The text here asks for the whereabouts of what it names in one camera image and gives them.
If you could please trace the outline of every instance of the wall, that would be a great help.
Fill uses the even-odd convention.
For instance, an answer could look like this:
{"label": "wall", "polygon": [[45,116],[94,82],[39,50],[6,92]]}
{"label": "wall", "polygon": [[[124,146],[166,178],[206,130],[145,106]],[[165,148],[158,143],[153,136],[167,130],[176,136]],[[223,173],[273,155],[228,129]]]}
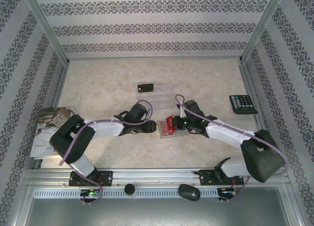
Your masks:
{"label": "wall", "polygon": [[269,0],[38,0],[67,56],[241,56]]}
{"label": "wall", "polygon": [[314,0],[281,0],[247,68],[262,115],[292,164],[306,225],[314,225]]}
{"label": "wall", "polygon": [[0,1],[0,226],[19,198],[38,112],[52,105],[63,65],[25,0]]}

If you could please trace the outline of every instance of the calculator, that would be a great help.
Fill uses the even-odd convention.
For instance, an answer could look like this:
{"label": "calculator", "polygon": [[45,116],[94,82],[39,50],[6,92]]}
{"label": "calculator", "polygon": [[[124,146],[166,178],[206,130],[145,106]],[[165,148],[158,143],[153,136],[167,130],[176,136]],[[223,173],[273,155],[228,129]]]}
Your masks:
{"label": "calculator", "polygon": [[236,114],[257,114],[249,95],[230,95],[232,110]]}

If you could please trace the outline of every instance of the red object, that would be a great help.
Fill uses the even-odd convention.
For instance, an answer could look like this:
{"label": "red object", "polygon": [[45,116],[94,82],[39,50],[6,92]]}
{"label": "red object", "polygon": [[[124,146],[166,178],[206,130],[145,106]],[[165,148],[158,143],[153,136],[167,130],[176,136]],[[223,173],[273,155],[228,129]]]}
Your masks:
{"label": "red object", "polygon": [[172,116],[167,117],[166,120],[167,120],[168,130],[172,134],[173,132],[175,132],[175,130],[172,127]]}

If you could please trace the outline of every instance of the black card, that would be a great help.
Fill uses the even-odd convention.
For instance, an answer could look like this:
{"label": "black card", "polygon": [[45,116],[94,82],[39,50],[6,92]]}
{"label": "black card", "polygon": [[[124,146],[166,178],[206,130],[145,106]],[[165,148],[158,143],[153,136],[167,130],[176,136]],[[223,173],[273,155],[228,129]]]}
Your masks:
{"label": "black card", "polygon": [[154,91],[154,84],[142,84],[142,85],[137,85],[137,90],[139,93],[144,93],[144,92],[152,92]]}

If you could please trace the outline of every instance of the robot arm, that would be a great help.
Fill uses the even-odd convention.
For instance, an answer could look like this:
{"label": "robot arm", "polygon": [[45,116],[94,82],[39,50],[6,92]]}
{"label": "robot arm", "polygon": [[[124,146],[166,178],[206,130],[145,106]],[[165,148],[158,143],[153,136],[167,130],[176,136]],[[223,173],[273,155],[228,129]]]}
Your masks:
{"label": "robot arm", "polygon": [[[96,180],[98,172],[95,166],[87,159],[84,152],[92,139],[105,136],[121,136],[129,133],[152,133],[156,131],[156,122],[143,123],[143,116],[147,115],[147,109],[137,103],[130,111],[125,111],[114,116],[110,120],[94,123],[82,129],[77,140],[68,153],[65,162],[77,172],[91,180]],[[64,158],[73,141],[73,134],[90,121],[84,120],[79,115],[73,115],[50,139],[51,145],[58,154]]]}
{"label": "robot arm", "polygon": [[[205,117],[194,100],[187,101],[183,105],[190,111]],[[206,118],[220,125],[202,120],[188,112],[185,114],[186,129],[194,130],[196,134],[207,138],[221,140],[242,152],[243,157],[239,159],[226,158],[215,166],[215,176],[219,180],[225,177],[252,176],[259,182],[265,182],[285,165],[284,159],[276,151],[252,137],[236,132],[236,127],[228,125],[229,128],[226,128],[221,120],[213,116]],[[266,130],[261,129],[258,132],[243,130],[243,132],[262,139],[278,149],[275,141]]]}

